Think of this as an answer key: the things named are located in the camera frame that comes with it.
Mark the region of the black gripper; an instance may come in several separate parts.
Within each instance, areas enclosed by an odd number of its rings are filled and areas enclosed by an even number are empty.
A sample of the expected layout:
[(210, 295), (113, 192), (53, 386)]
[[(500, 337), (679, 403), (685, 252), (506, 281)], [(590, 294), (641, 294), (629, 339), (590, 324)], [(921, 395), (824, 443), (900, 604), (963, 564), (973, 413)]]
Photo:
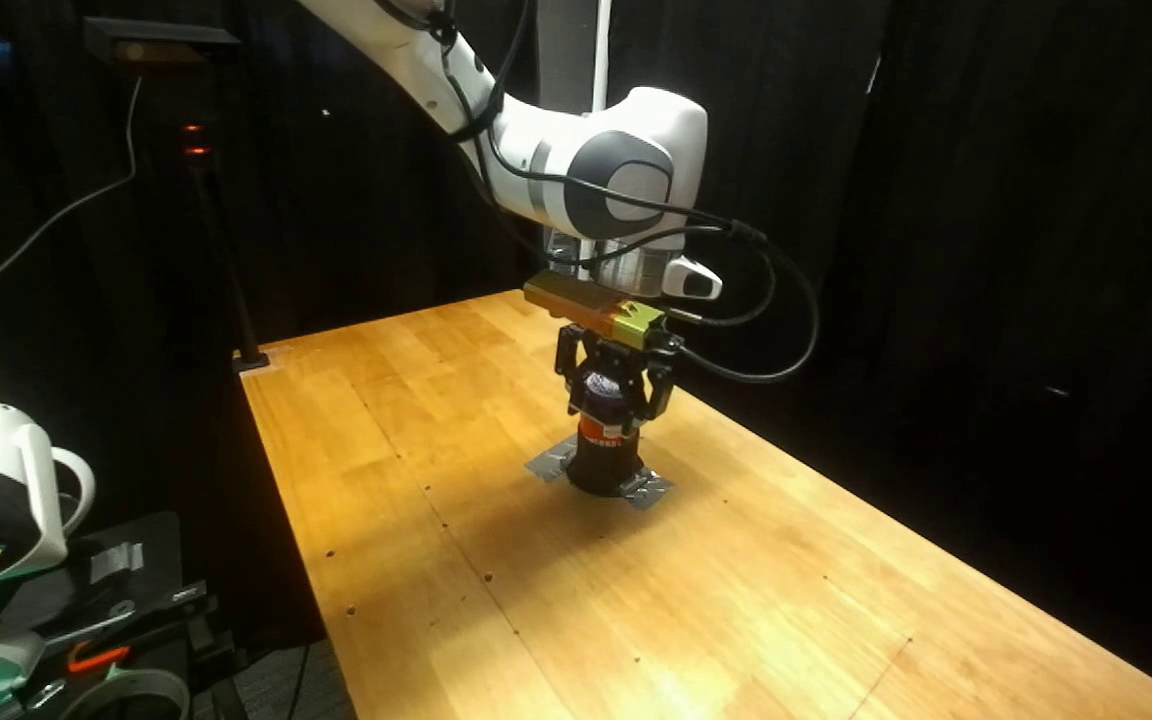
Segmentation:
[(565, 324), (557, 337), (557, 378), (569, 410), (598, 425), (646, 425), (670, 399), (670, 359), (636, 353)]

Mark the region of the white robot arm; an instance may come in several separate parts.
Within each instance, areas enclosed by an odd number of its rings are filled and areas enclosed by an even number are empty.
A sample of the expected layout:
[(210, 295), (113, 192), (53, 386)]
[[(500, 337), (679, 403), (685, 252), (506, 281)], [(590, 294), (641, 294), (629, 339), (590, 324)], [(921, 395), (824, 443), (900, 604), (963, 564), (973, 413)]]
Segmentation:
[(590, 239), (551, 262), (524, 295), (560, 318), (569, 410), (603, 425), (655, 422), (670, 395), (669, 301), (717, 301), (722, 281), (685, 257), (706, 114), (632, 88), (590, 114), (506, 94), (451, 20), (451, 0), (299, 0), (371, 59), (468, 159), (485, 195), (541, 230)]

